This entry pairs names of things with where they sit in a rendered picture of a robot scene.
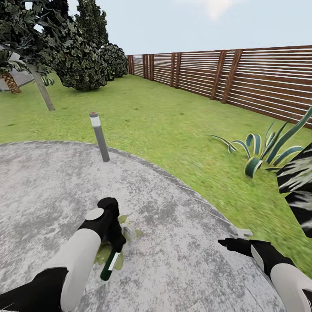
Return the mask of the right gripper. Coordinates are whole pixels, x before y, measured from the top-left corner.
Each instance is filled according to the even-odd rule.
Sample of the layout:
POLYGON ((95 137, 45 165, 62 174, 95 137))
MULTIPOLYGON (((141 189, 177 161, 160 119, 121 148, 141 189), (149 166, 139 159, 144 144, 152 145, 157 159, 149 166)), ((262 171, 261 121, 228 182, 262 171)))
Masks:
POLYGON ((243 249, 243 243, 244 241, 247 241, 247 239, 235 239, 235 238, 225 238, 224 240, 218 240, 219 244, 221 244, 224 247, 227 247, 227 250, 229 251, 236 251, 238 253, 241 253, 245 256, 250 257, 246 253, 244 253, 243 249))

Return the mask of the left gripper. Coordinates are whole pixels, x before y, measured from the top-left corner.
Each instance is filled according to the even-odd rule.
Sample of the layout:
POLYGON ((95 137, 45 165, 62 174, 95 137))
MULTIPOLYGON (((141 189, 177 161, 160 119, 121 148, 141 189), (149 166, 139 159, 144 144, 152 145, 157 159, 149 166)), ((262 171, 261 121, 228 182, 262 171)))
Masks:
POLYGON ((126 238, 122 234, 120 223, 115 228, 107 230, 105 236, 116 250, 126 243, 126 238))

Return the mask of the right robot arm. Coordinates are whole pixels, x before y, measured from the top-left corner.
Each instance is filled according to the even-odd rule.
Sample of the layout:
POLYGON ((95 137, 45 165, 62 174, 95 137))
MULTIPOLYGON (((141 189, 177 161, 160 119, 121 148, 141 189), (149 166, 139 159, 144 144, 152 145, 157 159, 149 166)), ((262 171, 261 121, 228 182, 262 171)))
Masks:
POLYGON ((278 252, 271 242, 248 240, 249 229, 236 228, 235 238, 218 240, 229 251, 253 257, 269 276, 285 306, 286 312, 312 312, 312 279, 308 278, 290 258, 278 252))

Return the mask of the insectifuge atomizer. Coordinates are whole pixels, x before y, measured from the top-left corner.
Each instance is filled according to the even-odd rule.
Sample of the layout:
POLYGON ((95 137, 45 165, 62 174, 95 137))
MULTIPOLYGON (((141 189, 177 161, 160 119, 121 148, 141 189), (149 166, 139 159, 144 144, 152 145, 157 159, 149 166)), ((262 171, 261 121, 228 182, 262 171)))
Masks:
POLYGON ((115 248, 113 248, 111 251, 110 251, 110 255, 109 257, 107 258, 105 264, 104 264, 104 269, 103 271, 101 272, 100 274, 100 278, 102 280, 108 280, 109 277, 111 276, 111 273, 115 267, 115 264, 117 262, 117 259, 120 255, 120 252, 118 250, 116 250, 115 248))

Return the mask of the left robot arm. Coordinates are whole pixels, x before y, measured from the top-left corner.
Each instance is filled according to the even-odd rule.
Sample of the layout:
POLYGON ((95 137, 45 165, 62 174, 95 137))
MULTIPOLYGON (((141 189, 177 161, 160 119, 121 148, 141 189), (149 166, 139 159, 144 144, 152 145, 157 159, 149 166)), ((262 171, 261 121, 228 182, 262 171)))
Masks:
POLYGON ((119 223, 119 204, 102 198, 76 232, 39 269, 31 282, 0 294, 0 312, 72 312, 79 304, 104 236, 118 250, 137 237, 129 222, 119 223))

